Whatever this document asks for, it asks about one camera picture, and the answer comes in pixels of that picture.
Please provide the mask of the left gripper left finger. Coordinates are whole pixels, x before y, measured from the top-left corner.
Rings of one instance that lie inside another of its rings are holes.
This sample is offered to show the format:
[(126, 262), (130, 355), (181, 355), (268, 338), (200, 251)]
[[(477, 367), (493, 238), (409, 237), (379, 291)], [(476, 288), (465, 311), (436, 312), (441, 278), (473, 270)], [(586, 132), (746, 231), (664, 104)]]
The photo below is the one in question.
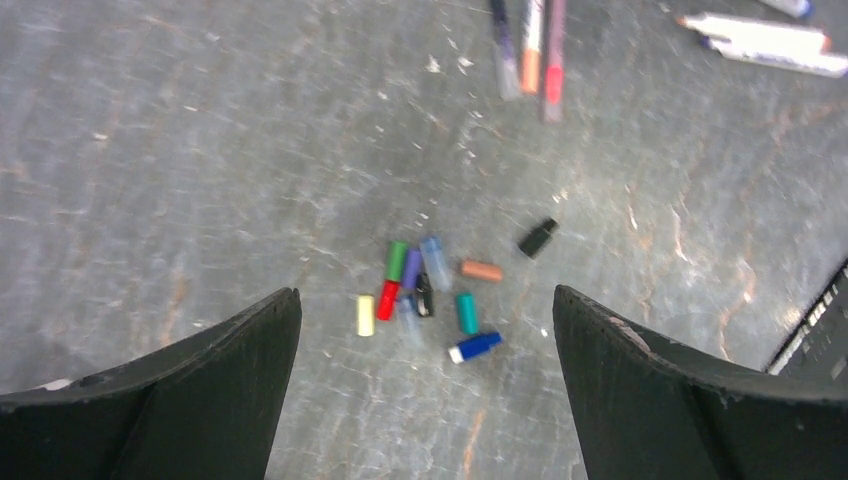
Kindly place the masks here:
[(2, 477), (263, 478), (301, 322), (283, 288), (131, 362), (3, 395)]

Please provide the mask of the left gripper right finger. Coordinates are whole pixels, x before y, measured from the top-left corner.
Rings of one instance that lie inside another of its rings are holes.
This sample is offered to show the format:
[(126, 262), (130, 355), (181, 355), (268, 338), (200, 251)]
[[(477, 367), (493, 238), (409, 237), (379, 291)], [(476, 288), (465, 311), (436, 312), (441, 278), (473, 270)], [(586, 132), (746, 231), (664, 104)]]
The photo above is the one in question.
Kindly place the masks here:
[(592, 479), (843, 479), (847, 391), (733, 364), (560, 285), (557, 351)]

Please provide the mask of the blue marker cap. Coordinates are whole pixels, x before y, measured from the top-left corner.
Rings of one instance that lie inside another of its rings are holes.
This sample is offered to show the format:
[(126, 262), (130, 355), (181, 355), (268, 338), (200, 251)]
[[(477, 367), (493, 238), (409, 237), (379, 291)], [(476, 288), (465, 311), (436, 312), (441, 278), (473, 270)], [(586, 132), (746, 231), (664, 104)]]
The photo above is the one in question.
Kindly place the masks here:
[(465, 363), (490, 352), (502, 343), (498, 332), (482, 333), (469, 337), (448, 349), (448, 355), (454, 364)]

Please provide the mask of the yellow marker cap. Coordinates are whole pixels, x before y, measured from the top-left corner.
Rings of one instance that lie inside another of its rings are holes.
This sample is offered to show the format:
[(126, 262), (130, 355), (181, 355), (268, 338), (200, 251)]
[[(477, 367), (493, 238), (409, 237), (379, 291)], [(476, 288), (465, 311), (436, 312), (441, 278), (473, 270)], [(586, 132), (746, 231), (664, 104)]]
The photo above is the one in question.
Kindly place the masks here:
[(359, 295), (357, 297), (356, 326), (357, 335), (370, 337), (375, 332), (375, 307), (372, 295)]

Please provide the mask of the black marker cap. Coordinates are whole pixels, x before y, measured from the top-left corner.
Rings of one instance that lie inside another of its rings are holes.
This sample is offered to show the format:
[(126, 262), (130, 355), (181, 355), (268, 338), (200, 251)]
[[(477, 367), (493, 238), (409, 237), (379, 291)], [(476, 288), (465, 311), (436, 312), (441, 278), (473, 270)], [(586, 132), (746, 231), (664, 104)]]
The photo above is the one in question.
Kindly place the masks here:
[(559, 223), (553, 218), (548, 217), (542, 220), (519, 241), (519, 250), (528, 258), (535, 258), (551, 241), (558, 228)]

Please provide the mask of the teal marker cap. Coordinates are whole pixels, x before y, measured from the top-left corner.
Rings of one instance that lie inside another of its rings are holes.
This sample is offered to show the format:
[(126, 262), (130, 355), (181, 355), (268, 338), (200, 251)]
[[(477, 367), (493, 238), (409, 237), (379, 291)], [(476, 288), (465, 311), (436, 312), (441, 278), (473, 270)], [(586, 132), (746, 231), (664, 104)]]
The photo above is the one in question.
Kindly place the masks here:
[(475, 335), (479, 332), (474, 296), (470, 292), (463, 292), (456, 296), (456, 312), (460, 329), (464, 334)]

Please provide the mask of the green marker cap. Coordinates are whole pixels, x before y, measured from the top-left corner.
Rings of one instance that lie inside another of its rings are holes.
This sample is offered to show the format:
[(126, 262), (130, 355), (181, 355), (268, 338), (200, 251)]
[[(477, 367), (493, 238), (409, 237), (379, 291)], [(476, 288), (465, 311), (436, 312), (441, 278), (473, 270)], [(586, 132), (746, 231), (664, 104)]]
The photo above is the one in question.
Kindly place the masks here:
[(389, 242), (385, 267), (386, 280), (392, 282), (401, 281), (407, 248), (408, 246), (406, 242), (397, 240)]

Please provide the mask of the clear blue pen cap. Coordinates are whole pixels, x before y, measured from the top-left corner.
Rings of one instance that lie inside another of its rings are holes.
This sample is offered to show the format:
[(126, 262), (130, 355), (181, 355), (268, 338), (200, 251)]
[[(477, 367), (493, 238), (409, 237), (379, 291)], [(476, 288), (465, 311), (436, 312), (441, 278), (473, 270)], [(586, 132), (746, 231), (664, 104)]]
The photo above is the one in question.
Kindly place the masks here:
[(450, 291), (453, 285), (452, 272), (448, 266), (439, 237), (424, 237), (419, 246), (432, 287), (441, 292)]

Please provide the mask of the black gel pen cap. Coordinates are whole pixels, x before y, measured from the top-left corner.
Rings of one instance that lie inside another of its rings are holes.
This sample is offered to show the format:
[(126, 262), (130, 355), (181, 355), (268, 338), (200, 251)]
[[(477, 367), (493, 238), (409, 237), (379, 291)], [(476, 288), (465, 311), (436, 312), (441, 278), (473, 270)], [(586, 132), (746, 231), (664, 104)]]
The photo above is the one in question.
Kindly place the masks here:
[(434, 316), (434, 290), (426, 273), (419, 273), (416, 278), (414, 298), (419, 317), (430, 318)]

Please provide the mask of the orange cap white marker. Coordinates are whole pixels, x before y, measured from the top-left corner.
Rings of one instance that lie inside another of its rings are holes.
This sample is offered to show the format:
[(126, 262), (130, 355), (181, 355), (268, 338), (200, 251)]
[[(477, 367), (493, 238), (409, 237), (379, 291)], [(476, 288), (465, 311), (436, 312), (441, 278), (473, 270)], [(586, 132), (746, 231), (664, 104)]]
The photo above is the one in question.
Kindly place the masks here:
[(520, 86), (527, 94), (536, 94), (539, 89), (545, 3), (545, 0), (527, 0), (524, 10)]

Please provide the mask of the purple cap white marker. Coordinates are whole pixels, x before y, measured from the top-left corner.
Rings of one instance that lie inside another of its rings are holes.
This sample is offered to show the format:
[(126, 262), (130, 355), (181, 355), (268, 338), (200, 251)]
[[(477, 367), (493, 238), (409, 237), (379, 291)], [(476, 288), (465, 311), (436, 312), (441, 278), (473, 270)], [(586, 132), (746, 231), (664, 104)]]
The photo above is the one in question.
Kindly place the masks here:
[(780, 68), (827, 78), (844, 78), (847, 75), (847, 57), (840, 54), (819, 52), (768, 52), (733, 44), (732, 42), (702, 36), (701, 46), (716, 51), (722, 57), (734, 61)]

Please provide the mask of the red cap pink marker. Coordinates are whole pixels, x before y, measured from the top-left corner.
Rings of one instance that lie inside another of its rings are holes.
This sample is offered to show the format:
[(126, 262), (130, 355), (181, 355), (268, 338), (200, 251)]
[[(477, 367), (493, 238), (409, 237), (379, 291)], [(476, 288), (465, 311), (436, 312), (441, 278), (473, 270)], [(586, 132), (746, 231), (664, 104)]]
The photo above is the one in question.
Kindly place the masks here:
[(544, 79), (543, 120), (548, 123), (562, 119), (562, 91), (565, 78), (564, 37), (566, 0), (548, 2), (548, 25), (546, 29), (547, 60)]

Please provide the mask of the purple gel pen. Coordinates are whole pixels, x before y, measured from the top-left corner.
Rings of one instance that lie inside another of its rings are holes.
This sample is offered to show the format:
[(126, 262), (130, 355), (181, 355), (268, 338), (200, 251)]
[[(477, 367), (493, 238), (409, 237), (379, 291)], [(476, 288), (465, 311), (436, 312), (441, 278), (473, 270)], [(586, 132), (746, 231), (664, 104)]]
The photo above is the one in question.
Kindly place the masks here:
[(504, 0), (489, 0), (494, 32), (494, 65), (497, 86), (502, 99), (512, 100), (520, 95), (520, 86), (513, 40)]

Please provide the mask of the brown cap white marker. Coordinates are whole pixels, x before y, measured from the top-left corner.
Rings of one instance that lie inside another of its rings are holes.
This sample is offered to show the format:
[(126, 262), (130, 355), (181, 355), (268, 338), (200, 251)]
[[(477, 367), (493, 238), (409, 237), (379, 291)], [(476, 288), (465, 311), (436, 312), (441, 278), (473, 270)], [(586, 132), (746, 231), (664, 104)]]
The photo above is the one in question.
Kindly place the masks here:
[(708, 37), (763, 49), (820, 53), (831, 46), (829, 37), (821, 29), (806, 26), (712, 12), (679, 16), (676, 22)]

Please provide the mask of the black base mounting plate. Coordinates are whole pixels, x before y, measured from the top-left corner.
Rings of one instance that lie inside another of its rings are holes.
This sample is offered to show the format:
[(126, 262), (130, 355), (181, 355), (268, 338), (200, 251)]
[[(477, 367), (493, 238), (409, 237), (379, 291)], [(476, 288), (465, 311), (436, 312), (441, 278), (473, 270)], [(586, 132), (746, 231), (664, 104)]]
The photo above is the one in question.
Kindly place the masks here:
[(764, 371), (847, 386), (847, 261), (835, 271)]

